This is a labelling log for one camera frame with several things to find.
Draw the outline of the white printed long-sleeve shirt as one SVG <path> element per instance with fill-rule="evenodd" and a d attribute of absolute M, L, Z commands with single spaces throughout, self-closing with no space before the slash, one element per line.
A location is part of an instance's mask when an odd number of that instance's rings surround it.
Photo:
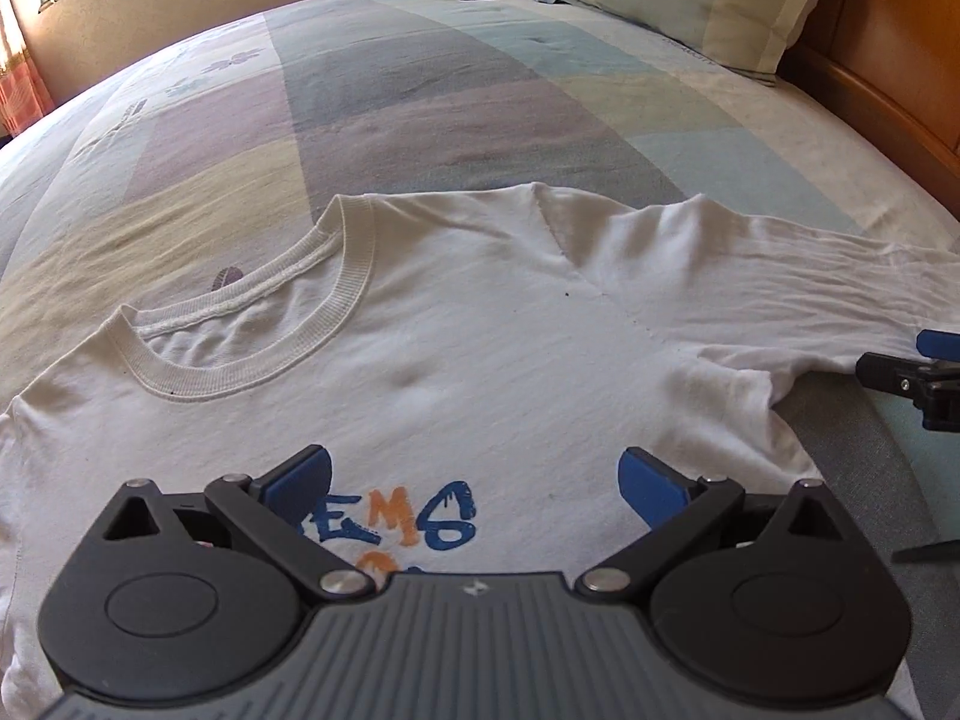
<path fill-rule="evenodd" d="M 779 493 L 815 473 L 775 413 L 794 380 L 957 323 L 952 252 L 706 197 L 337 197 L 226 288 L 122 305 L 10 401 L 3 715 L 57 694 L 37 610 L 128 479 L 195 491 L 319 444 L 306 530 L 347 561 L 573 575 L 638 534 L 626 447 Z"/>

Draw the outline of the wooden headboard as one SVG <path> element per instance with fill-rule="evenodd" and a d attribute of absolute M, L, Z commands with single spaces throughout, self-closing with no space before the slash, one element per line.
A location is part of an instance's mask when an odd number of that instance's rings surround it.
<path fill-rule="evenodd" d="M 958 0 L 817 0 L 778 75 L 958 213 Z"/>

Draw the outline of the pastel patchwork bed cover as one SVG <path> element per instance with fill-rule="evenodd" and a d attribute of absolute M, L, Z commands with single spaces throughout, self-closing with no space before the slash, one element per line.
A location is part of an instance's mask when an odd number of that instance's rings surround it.
<path fill-rule="evenodd" d="M 647 29 L 535 0 L 302 0 L 161 50 L 3 149 L 2 418 L 122 305 L 226 288 L 337 197 L 527 184 L 958 259 L 957 221 L 825 109 Z M 884 553 L 957 535 L 957 440 L 851 369 L 775 405 L 811 476 Z"/>

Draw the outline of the orange striped curtain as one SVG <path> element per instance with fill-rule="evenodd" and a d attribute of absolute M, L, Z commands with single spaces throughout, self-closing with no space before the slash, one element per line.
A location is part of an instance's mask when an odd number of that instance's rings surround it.
<path fill-rule="evenodd" d="M 26 47 L 11 0 L 2 0 L 0 20 L 0 115 L 10 137 L 18 137 L 55 107 Z"/>

